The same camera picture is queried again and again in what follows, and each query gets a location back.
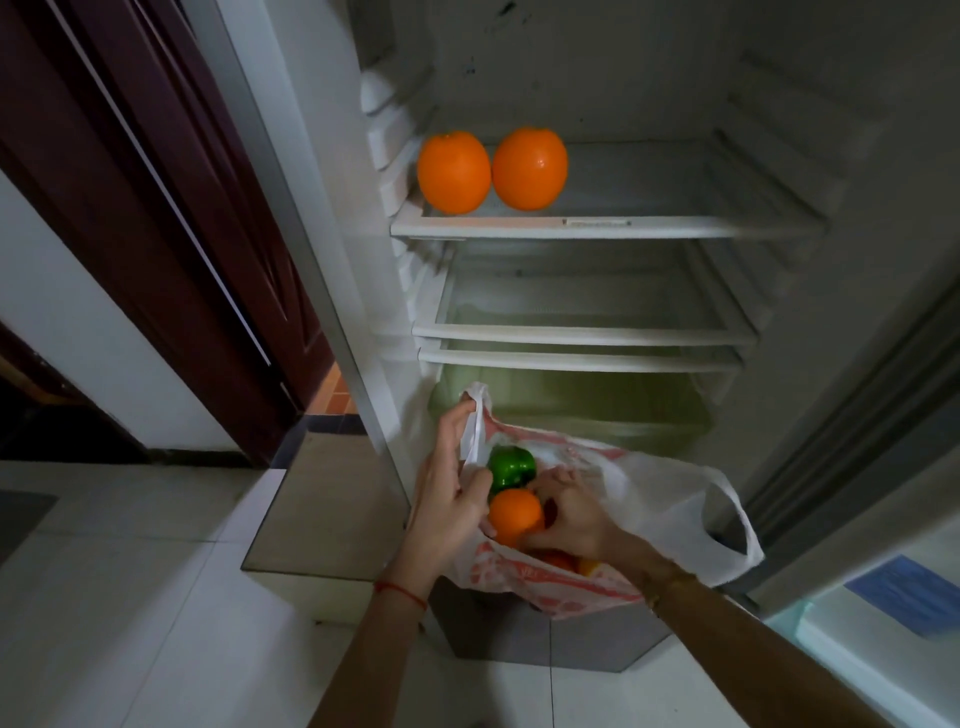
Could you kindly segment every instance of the white plastic bag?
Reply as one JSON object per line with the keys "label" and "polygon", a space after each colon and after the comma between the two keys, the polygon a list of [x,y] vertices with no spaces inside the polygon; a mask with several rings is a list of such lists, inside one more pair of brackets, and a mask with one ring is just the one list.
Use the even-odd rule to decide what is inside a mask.
{"label": "white plastic bag", "polygon": [[[572,466],[621,528],[646,539],[657,551],[707,586],[733,581],[763,560],[740,499],[714,468],[684,463],[558,432],[504,425],[492,415],[487,385],[474,382],[466,393],[477,402],[460,443],[466,461],[463,479],[486,465],[491,448],[520,444],[544,467]],[[719,488],[733,503],[747,535],[747,553],[722,546],[704,530],[707,490]],[[514,592],[555,619],[599,612],[640,601],[627,579],[607,565],[589,577],[558,569],[502,546],[479,529],[457,554],[446,576],[457,586],[480,592]]]}

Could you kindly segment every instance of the left hand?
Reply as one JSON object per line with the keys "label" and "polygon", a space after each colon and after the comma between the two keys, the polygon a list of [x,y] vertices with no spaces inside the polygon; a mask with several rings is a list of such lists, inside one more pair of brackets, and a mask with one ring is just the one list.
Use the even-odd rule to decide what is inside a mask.
{"label": "left hand", "polygon": [[437,424],[437,444],[420,465],[407,532],[384,578],[426,599],[457,550],[487,515],[493,475],[486,468],[460,487],[460,438],[476,402],[463,400]]}

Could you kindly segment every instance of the hand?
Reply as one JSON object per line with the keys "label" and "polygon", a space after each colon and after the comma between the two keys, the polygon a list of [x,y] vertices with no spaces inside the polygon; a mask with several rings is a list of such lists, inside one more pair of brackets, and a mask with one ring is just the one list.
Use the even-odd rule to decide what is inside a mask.
{"label": "hand", "polygon": [[573,556],[606,561],[608,544],[621,533],[572,468],[558,466],[540,473],[527,488],[541,503],[557,504],[557,519],[545,531],[520,540],[521,550],[558,548]]}
{"label": "hand", "polygon": [[461,401],[437,423],[437,444],[420,465],[407,533],[384,575],[423,599],[487,515],[492,473],[478,468],[467,488],[460,487],[460,438],[474,409],[473,400]]}

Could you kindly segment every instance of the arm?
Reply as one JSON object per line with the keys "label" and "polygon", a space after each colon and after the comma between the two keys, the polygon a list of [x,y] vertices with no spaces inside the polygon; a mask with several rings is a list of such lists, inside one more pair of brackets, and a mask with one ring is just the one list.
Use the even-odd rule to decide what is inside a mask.
{"label": "arm", "polygon": [[618,528],[574,471],[554,469],[531,487],[557,503],[558,516],[523,547],[559,548],[620,571],[752,728],[888,725],[800,649]]}
{"label": "arm", "polygon": [[461,490],[457,450],[473,400],[440,418],[437,445],[420,466],[413,510],[396,558],[373,595],[347,654],[326,688],[308,728],[386,728],[394,720],[407,655],[417,636],[424,602],[458,548],[487,513],[492,475],[473,474]]}

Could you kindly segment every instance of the red string bracelet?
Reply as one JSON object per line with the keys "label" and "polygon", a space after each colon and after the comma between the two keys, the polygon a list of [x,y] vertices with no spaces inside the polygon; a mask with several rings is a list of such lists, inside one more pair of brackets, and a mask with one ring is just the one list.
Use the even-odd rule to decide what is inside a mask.
{"label": "red string bracelet", "polygon": [[393,589],[395,592],[400,592],[400,593],[401,593],[402,595],[404,595],[404,596],[409,596],[411,599],[413,599],[414,601],[416,601],[416,602],[419,604],[420,608],[421,608],[424,612],[426,611],[426,602],[423,601],[419,596],[413,594],[412,592],[408,592],[408,591],[405,590],[403,587],[398,586],[397,584],[392,584],[392,583],[389,582],[389,581],[376,581],[376,582],[373,582],[373,593],[374,593],[374,594],[379,594],[380,592],[382,592],[382,591],[385,590],[385,589]]}

